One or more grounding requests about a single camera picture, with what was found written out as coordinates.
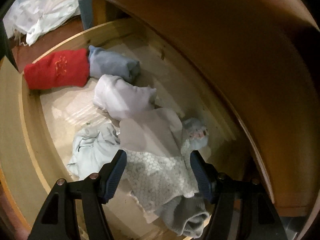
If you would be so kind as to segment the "grey sock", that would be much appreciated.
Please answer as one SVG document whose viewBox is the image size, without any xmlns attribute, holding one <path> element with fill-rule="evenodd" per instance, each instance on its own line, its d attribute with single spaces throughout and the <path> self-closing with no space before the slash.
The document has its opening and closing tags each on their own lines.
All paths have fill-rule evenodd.
<svg viewBox="0 0 320 240">
<path fill-rule="evenodd" d="M 209 218 L 204 198 L 195 194 L 191 198 L 178 196 L 159 207 L 155 214 L 178 236 L 200 238 L 204 230 L 204 221 Z"/>
</svg>

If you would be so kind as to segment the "light blue knit sock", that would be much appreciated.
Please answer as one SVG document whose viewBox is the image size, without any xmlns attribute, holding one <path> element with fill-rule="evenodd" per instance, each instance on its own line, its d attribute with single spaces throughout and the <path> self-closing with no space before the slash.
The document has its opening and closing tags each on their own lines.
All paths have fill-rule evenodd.
<svg viewBox="0 0 320 240">
<path fill-rule="evenodd" d="M 190 118 L 182 121 L 182 127 L 181 154 L 184 157 L 207 146 L 209 132 L 203 122 Z"/>
</svg>

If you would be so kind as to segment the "white patterned underwear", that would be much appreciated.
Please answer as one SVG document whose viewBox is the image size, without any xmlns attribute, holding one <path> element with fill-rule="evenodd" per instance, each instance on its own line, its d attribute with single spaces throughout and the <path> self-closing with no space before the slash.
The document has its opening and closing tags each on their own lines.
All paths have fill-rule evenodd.
<svg viewBox="0 0 320 240">
<path fill-rule="evenodd" d="M 183 126 L 168 108 L 139 113 L 120 122 L 120 147 L 127 154 L 126 177 L 146 212 L 199 189 L 181 152 Z"/>
</svg>

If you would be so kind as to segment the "pale green underwear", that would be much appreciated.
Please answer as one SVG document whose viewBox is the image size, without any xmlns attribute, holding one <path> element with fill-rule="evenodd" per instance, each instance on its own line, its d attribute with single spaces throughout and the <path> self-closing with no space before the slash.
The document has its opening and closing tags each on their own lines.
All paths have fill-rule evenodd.
<svg viewBox="0 0 320 240">
<path fill-rule="evenodd" d="M 110 163 L 119 149 L 120 139 L 111 123 L 84 127 L 74 137 L 67 168 L 83 180 Z"/>
</svg>

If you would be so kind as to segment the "lavender underwear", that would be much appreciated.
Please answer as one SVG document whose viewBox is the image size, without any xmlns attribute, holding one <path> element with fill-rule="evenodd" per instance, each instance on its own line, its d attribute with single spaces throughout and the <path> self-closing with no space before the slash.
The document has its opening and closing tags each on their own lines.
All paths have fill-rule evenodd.
<svg viewBox="0 0 320 240">
<path fill-rule="evenodd" d="M 103 75 L 94 89 L 93 105 L 116 120 L 155 108 L 157 89 L 134 86 L 119 76 Z"/>
</svg>

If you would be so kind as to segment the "red underwear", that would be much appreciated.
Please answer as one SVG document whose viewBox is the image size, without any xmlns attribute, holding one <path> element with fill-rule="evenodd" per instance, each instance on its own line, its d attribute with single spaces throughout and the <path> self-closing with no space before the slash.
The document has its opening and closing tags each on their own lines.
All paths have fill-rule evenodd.
<svg viewBox="0 0 320 240">
<path fill-rule="evenodd" d="M 48 54 L 24 68 L 28 88 L 45 90 L 57 87 L 83 87 L 89 78 L 86 49 L 62 50 Z"/>
</svg>

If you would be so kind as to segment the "blue-grey underwear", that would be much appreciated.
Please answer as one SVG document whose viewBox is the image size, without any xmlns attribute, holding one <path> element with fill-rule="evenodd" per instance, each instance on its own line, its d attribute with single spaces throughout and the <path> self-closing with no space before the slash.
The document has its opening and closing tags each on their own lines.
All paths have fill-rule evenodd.
<svg viewBox="0 0 320 240">
<path fill-rule="evenodd" d="M 93 45 L 89 46 L 88 51 L 90 77 L 99 79 L 105 74 L 114 75 L 132 83 L 140 74 L 140 63 L 137 60 Z"/>
</svg>

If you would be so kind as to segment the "wooden drawer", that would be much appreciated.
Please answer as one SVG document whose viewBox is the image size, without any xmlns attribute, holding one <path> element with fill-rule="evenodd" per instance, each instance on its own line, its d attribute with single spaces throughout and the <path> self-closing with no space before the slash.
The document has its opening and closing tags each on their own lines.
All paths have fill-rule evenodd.
<svg viewBox="0 0 320 240">
<path fill-rule="evenodd" d="M 241 179 L 240 152 L 227 147 L 240 138 L 240 130 L 217 95 L 196 69 L 166 40 L 133 19 L 104 23 L 73 35 L 46 53 L 76 50 L 90 45 L 117 49 L 139 59 L 139 85 L 154 85 L 157 104 L 175 110 L 182 118 L 196 117 L 209 129 L 209 145 L 202 156 L 217 170 Z M 73 131 L 89 122 L 90 106 L 75 103 L 71 119 L 57 120 L 44 105 L 65 108 L 67 102 L 87 88 L 71 87 L 42 95 L 29 90 L 24 76 L 7 58 L 1 60 L 1 186 L 12 222 L 30 230 L 52 186 L 71 176 L 62 162 Z"/>
</svg>

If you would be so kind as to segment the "wooden nightstand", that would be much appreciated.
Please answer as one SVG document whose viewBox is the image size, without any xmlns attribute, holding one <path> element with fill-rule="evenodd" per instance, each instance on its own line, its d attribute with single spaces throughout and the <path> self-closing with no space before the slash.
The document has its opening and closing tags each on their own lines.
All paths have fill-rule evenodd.
<svg viewBox="0 0 320 240">
<path fill-rule="evenodd" d="M 319 211 L 317 66 L 293 38 L 317 23 L 302 0 L 107 0 L 166 38 L 247 133 L 282 215 Z"/>
</svg>

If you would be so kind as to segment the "white plastic bag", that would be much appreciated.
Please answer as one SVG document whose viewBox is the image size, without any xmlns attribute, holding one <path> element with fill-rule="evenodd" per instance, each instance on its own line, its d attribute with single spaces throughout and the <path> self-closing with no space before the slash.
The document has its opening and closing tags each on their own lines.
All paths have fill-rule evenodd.
<svg viewBox="0 0 320 240">
<path fill-rule="evenodd" d="M 26 36 L 26 45 L 80 14 L 78 0 L 15 0 L 3 18 L 7 37 Z"/>
</svg>

